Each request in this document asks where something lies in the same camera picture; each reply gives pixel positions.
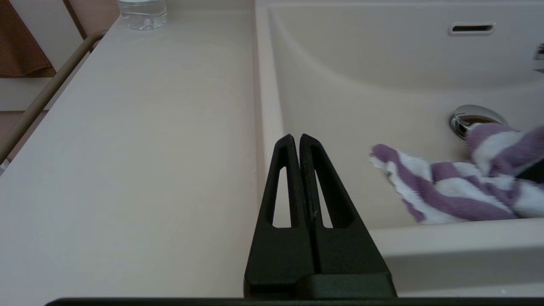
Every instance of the towel rail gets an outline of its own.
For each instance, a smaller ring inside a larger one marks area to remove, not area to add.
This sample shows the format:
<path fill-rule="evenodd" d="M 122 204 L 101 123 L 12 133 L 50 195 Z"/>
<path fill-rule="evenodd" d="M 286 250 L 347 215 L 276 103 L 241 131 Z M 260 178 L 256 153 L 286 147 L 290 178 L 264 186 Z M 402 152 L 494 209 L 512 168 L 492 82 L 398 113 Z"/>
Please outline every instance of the towel rail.
<path fill-rule="evenodd" d="M 32 123 L 34 123 L 38 115 L 44 110 L 66 79 L 68 79 L 79 62 L 81 62 L 87 52 L 92 49 L 92 46 L 104 37 L 106 32 L 107 30 L 99 31 L 85 38 L 66 63 L 64 63 L 59 71 L 53 76 L 51 81 L 45 85 L 40 94 L 32 101 L 24 111 L 17 125 L 2 139 L 2 142 L 0 143 L 0 163 L 8 157 L 11 151 L 13 151 L 13 148 L 28 131 Z"/>

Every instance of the striped towel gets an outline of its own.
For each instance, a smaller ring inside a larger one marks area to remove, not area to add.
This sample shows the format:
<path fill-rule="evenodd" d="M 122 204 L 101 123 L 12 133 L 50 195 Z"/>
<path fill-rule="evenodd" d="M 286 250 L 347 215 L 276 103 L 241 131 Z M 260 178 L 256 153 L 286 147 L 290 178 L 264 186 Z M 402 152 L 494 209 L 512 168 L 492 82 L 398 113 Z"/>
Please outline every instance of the striped towel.
<path fill-rule="evenodd" d="M 480 124 L 466 144 L 469 162 L 429 163 L 383 144 L 370 161 L 421 224 L 544 217 L 544 185 L 516 178 L 544 158 L 544 126 Z"/>

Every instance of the white sink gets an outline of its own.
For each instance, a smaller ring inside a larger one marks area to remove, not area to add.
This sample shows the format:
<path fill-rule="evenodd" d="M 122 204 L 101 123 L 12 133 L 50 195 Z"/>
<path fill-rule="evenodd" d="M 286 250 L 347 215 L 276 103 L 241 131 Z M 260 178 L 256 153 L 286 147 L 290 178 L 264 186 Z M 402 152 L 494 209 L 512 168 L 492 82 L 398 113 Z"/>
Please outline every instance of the white sink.
<path fill-rule="evenodd" d="M 466 158 L 448 126 L 464 104 L 515 128 L 543 123 L 544 2 L 257 0 L 258 182 L 274 143 L 321 141 L 401 296 L 544 296 L 543 219 L 417 225 L 367 162 L 384 143 L 429 161 Z M 455 22 L 491 35 L 450 36 Z M 287 192 L 275 224 L 288 226 Z"/>

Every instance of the drain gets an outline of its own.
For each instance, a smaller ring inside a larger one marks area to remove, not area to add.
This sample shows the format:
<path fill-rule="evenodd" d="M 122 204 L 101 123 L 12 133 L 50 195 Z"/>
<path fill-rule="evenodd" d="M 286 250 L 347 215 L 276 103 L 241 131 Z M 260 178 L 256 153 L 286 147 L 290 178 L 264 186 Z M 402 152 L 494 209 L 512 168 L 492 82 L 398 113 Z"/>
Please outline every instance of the drain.
<path fill-rule="evenodd" d="M 499 123 L 508 125 L 506 119 L 497 112 L 479 105 L 462 105 L 458 107 L 449 120 L 449 126 L 462 139 L 466 139 L 472 125 L 476 123 Z"/>

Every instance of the water bottle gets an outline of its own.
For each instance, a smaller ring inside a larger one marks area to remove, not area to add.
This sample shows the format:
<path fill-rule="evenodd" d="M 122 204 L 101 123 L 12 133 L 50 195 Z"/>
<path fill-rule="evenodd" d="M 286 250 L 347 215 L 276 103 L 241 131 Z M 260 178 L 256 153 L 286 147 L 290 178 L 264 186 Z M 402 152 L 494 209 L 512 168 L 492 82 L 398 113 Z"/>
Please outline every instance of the water bottle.
<path fill-rule="evenodd" d="M 134 30 L 153 30 L 166 23 L 164 0 L 117 0 L 121 17 Z"/>

